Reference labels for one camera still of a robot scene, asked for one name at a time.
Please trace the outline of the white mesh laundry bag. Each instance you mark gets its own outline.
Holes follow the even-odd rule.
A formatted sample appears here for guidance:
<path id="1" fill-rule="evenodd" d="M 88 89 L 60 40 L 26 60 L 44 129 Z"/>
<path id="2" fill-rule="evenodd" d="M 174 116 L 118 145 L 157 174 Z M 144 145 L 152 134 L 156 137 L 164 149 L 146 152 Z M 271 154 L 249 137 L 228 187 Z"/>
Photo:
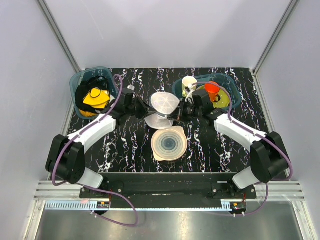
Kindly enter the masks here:
<path id="1" fill-rule="evenodd" d="M 177 109 L 180 100 L 172 93 L 157 92 L 151 95 L 149 103 L 156 113 L 144 119 L 146 124 L 156 130 L 170 128 L 174 122 L 167 117 Z"/>

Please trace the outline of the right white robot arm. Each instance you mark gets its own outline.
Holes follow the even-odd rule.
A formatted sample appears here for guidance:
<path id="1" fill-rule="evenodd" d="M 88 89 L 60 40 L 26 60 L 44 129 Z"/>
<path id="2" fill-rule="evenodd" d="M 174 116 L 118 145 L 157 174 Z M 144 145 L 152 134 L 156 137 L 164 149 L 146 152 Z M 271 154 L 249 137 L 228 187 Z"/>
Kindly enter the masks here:
<path id="1" fill-rule="evenodd" d="M 235 174 L 227 185 L 232 198 L 239 198 L 250 185 L 269 183 L 286 170 L 289 170 L 288 179 L 293 176 L 293 166 L 279 133 L 256 130 L 232 117 L 230 110 L 214 108 L 205 89 L 182 98 L 167 118 L 176 122 L 203 119 L 217 133 L 233 139 L 250 153 L 250 166 Z"/>

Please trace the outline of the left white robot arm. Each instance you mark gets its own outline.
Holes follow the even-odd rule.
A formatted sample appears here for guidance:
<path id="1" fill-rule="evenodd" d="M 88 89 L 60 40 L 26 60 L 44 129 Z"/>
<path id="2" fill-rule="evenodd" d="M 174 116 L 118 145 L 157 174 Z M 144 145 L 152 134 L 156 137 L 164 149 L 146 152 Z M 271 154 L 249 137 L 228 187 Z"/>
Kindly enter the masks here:
<path id="1" fill-rule="evenodd" d="M 108 186 L 103 182 L 102 175 L 86 167 L 86 152 L 102 137 L 124 124 L 129 117 L 143 120 L 156 112 L 135 91 L 121 88 L 117 98 L 91 123 L 75 133 L 54 137 L 45 166 L 51 173 L 52 184 L 88 186 L 95 197 L 103 198 L 108 193 Z"/>

